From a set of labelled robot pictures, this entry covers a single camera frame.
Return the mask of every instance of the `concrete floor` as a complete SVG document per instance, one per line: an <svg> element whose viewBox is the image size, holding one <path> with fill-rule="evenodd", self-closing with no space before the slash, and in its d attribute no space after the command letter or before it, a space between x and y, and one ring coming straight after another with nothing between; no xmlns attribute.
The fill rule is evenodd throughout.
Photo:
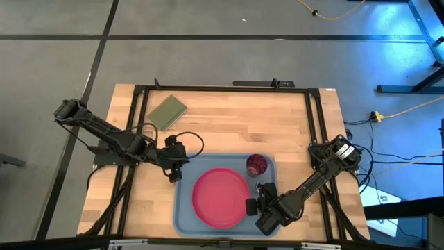
<svg viewBox="0 0 444 250"><path fill-rule="evenodd" d="M356 3L306 0L326 16ZM443 27L428 1L413 1L434 38ZM0 0L0 35L101 34L112 1ZM404 3L365 3L337 22L313 18L294 0L125 0L111 34L420 35ZM0 167L0 242L33 237L53 180L64 130L53 123L61 100L80 98L97 41L0 41L0 152L28 161ZM390 115L434 95L376 94L379 84L414 85L430 75L426 44L350 41L109 41L88 107L105 117L114 84L230 85L233 80L292 80L299 87L336 88L346 121L372 110ZM374 150L427 155L441 147L443 103L376 124ZM350 127L354 142L370 145L368 125ZM80 132L88 143L92 136ZM393 158L377 157L380 160ZM76 233L92 154L76 144L50 238ZM362 167L368 168L368 157ZM390 165L375 165L375 172ZM406 167L377 179L378 188L405 199L443 195L439 166Z"/></svg>

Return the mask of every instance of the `red plate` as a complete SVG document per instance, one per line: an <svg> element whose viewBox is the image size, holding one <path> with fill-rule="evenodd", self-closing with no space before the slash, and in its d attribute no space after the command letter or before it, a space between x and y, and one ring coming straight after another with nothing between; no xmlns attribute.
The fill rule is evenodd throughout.
<svg viewBox="0 0 444 250"><path fill-rule="evenodd" d="M216 168L199 177L192 195L199 219L212 228L225 229L245 217L245 200L250 192L247 182L236 171Z"/></svg>

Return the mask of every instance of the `green book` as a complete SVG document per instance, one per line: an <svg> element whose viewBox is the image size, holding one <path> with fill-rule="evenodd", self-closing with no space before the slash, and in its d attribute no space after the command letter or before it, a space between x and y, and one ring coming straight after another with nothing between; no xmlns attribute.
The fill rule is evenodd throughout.
<svg viewBox="0 0 444 250"><path fill-rule="evenodd" d="M148 118L161 131L166 131L180 116L187 111L187 107L174 96L167 97L157 108L155 108Z"/></svg>

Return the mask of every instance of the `blue tray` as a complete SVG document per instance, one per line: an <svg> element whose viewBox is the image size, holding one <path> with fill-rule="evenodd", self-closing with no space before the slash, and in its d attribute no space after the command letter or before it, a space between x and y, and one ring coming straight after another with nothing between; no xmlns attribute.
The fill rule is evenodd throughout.
<svg viewBox="0 0 444 250"><path fill-rule="evenodd" d="M246 161L249 156L251 154L202 153L182 167L182 180L176 183L173 212L173 226L179 234L199 238L269 238L277 233L279 228L271 235L265 236L255 225L259 215L245 216L232 228L211 228L197 217L191 204L191 194L196 181L206 171L218 167L233 169L244 177L250 189L251 198L258 197L255 191L256 182L274 182L277 186L276 166L273 159L263 155L267 160L268 168L265 173L253 178L247 175L246 171Z"/></svg>

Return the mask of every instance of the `wooden tabletop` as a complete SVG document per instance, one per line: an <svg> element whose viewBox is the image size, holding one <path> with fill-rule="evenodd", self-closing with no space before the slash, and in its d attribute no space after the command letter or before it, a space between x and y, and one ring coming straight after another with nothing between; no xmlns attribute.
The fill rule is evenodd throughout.
<svg viewBox="0 0 444 250"><path fill-rule="evenodd" d="M114 89L106 120L121 129L126 126L133 89L134 85L122 84L116 85ZM345 134L336 90L320 91L328 138ZM159 133L159 147L163 147L165 137L170 134L193 131L204 139L206 153L265 153L274 157L279 193L298 187L313 173L307 152L311 140L303 94L150 91L146 114L170 94L183 102L188 111L167 132ZM135 123L142 96L139 98ZM312 107L316 114L314 100ZM318 141L321 141L316 115L314 117ZM149 126L144 127L143 133L153 136ZM200 141L192 135L182 135L180 140L187 152L200 149ZM79 233L89 229L109 204L115 173L115 166L107 166L93 175L78 227ZM342 209L359 232L369 238L356 180L346 172L339 174L336 180ZM124 235L183 238L173 228L174 190L175 185L168 182L160 167L147 163L138 166ZM119 211L120 207L114 218L113 232L117 231ZM330 215L334 237L338 238L336 218L331 208ZM314 194L305 202L304 215L300 220L282 227L271 239L325 241L319 194Z"/></svg>

